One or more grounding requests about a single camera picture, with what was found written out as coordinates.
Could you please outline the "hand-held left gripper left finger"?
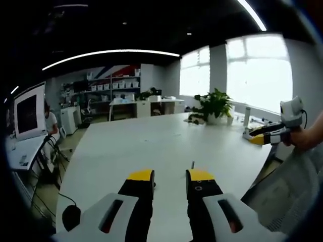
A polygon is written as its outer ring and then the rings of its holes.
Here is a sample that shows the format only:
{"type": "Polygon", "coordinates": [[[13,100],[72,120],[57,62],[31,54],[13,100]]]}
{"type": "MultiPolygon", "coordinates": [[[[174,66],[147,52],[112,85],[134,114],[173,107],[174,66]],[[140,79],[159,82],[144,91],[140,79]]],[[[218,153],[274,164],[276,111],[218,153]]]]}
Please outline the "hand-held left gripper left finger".
{"type": "Polygon", "coordinates": [[[54,241],[146,241],[152,218],[154,170],[128,176],[117,193],[109,193],[86,211],[69,205],[62,214],[65,231],[54,241]]]}

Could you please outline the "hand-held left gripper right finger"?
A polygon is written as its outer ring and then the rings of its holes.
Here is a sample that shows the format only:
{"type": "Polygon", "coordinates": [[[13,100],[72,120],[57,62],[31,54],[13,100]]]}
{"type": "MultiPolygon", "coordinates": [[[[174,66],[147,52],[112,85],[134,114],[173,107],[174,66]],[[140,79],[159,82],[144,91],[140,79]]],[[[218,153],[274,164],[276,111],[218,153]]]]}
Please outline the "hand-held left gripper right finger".
{"type": "Polygon", "coordinates": [[[187,214],[193,241],[285,241],[272,232],[258,214],[229,193],[223,193],[210,173],[186,170],[187,214]]]}

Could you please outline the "person's right hand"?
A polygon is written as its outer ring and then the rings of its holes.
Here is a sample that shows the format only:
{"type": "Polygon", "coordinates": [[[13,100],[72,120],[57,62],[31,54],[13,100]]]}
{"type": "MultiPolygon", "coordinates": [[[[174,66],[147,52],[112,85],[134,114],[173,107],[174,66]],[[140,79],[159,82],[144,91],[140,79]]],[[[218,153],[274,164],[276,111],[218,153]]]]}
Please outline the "person's right hand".
{"type": "Polygon", "coordinates": [[[284,144],[286,146],[293,145],[298,149],[307,149],[307,132],[303,128],[297,128],[290,132],[289,136],[285,138],[284,144]]]}

